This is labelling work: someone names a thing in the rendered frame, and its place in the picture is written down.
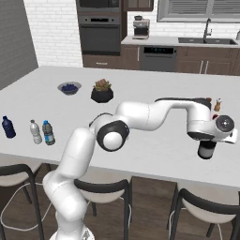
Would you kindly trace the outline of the black wall oven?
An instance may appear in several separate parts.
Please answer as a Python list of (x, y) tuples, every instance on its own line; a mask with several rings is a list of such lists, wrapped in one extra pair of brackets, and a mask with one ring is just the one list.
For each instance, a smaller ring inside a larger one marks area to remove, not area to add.
[(116, 16), (81, 16), (80, 37), (83, 54), (120, 54), (120, 21)]

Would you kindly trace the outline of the window with grey blinds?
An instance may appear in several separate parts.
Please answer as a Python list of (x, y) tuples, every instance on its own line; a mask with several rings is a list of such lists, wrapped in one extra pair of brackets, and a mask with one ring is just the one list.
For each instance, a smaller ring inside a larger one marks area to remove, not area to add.
[(158, 0), (157, 21), (240, 23), (240, 0)]

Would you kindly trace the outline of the grey bowl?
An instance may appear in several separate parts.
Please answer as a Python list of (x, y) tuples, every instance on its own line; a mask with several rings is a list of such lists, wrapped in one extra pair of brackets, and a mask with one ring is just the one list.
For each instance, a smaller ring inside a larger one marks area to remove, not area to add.
[[(77, 87), (78, 87), (78, 90), (75, 92), (75, 93), (72, 93), (72, 94), (68, 94), (68, 93), (64, 93), (63, 91), (62, 91), (62, 86), (63, 85), (66, 85), (67, 83), (73, 83), (74, 85), (76, 85)], [(71, 95), (75, 95), (78, 91), (79, 91), (79, 89), (82, 87), (82, 85), (79, 83), (79, 82), (64, 82), (64, 83), (61, 83), (58, 87), (57, 87), (57, 89), (59, 90), (59, 91), (61, 91), (63, 94), (65, 94), (65, 95), (67, 95), (67, 96), (71, 96)]]

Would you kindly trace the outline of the dark sink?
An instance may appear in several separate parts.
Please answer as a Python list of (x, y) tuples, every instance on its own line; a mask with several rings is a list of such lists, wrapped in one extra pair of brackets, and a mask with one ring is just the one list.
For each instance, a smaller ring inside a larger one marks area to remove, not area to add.
[(178, 42), (192, 44), (238, 45), (233, 39), (230, 38), (179, 37)]

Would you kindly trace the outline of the brown cupboard run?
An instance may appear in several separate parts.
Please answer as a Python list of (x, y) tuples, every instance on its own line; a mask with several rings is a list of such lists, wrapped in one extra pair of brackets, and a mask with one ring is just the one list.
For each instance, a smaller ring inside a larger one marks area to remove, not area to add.
[(178, 47), (175, 71), (209, 75), (233, 75), (239, 48)]
[(121, 45), (119, 55), (90, 55), (82, 56), (82, 65), (85, 68), (111, 69), (140, 69), (140, 48), (137, 45)]

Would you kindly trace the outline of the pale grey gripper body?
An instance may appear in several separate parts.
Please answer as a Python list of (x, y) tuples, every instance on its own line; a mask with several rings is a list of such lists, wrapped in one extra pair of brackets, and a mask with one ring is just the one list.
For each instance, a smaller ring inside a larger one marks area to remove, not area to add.
[(214, 148), (205, 148), (203, 146), (200, 146), (199, 149), (198, 149), (198, 156), (201, 159), (207, 160), (207, 159), (210, 159), (213, 156), (214, 151), (215, 151)]

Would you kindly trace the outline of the clear plastic bottle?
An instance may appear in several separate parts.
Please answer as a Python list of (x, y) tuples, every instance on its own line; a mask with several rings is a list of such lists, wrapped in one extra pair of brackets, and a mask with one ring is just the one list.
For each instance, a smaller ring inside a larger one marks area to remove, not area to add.
[(35, 144), (42, 143), (42, 138), (40, 136), (39, 126), (34, 120), (30, 121), (30, 131), (33, 135), (34, 143)]

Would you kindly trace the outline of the silver coffee machine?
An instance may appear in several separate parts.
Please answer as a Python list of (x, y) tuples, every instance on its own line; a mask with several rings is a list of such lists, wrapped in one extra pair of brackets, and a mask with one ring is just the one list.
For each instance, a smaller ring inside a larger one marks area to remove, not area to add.
[(149, 26), (150, 20), (145, 19), (143, 16), (138, 15), (134, 17), (133, 29), (134, 35), (133, 39), (148, 39), (149, 38)]

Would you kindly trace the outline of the black stool with pale seat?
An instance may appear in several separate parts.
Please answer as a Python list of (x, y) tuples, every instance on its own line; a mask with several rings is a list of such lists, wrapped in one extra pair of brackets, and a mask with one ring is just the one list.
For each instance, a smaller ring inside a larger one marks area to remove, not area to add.
[(210, 202), (193, 195), (185, 188), (182, 188), (178, 193), (173, 221), (169, 221), (169, 223), (172, 224), (172, 226), (170, 227), (169, 240), (174, 240), (175, 238), (181, 204), (183, 203), (183, 200), (186, 200), (188, 203), (191, 203), (192, 205), (211, 213), (221, 215), (235, 215), (236, 220), (232, 228), (230, 240), (237, 240), (237, 235), (240, 231), (240, 205), (227, 205), (216, 202)]
[(123, 179), (110, 184), (94, 184), (81, 180), (74, 181), (75, 186), (84, 192), (84, 198), (92, 204), (93, 214), (97, 215), (97, 203), (111, 203), (122, 198), (124, 200), (124, 240), (128, 240), (128, 229), (132, 217), (132, 180)]
[(35, 175), (33, 174), (32, 170), (26, 164), (0, 166), (0, 187), (20, 186), (21, 188), (24, 188), (25, 181), (29, 181), (29, 185), (32, 190), (33, 205), (36, 213), (39, 239), (45, 240), (38, 204), (38, 194), (36, 189)]

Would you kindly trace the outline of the black microwave oven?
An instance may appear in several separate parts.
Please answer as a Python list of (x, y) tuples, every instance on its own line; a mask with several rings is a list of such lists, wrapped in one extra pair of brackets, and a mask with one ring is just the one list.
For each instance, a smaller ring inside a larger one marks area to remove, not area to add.
[(119, 12), (120, 0), (76, 0), (80, 11)]

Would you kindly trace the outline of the black dishwasher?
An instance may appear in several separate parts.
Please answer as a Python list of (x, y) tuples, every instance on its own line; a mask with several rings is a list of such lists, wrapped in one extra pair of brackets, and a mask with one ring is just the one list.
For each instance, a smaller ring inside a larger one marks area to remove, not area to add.
[(174, 72), (175, 63), (175, 47), (141, 46), (140, 70)]

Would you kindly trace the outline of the dark blue bottle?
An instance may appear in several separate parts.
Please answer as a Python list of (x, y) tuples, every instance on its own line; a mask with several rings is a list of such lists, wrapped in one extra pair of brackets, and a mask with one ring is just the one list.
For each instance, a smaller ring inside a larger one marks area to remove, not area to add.
[(6, 116), (3, 117), (2, 127), (9, 139), (12, 139), (16, 136), (13, 124)]

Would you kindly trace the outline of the succulent in black pot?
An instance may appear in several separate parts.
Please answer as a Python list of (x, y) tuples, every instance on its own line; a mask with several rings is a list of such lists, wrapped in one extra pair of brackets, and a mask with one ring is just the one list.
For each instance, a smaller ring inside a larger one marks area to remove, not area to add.
[(91, 93), (91, 99), (97, 103), (107, 103), (113, 99), (113, 90), (110, 82), (105, 79), (95, 82)]

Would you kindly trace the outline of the dark tap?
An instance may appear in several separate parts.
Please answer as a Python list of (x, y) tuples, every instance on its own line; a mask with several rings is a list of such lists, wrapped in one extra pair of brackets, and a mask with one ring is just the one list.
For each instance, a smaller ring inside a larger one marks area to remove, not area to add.
[(203, 43), (206, 43), (207, 37), (212, 35), (212, 29), (210, 31), (208, 30), (208, 26), (209, 26), (209, 23), (211, 21), (212, 20), (210, 18), (208, 18), (207, 21), (206, 21), (206, 25), (205, 25), (204, 32), (203, 32), (203, 37), (202, 37), (202, 42)]

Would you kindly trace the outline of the brown wall cupboard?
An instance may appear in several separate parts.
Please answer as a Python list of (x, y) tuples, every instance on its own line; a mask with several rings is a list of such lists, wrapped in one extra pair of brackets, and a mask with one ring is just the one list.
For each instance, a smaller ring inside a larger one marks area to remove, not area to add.
[(152, 11), (154, 0), (124, 0), (125, 11)]

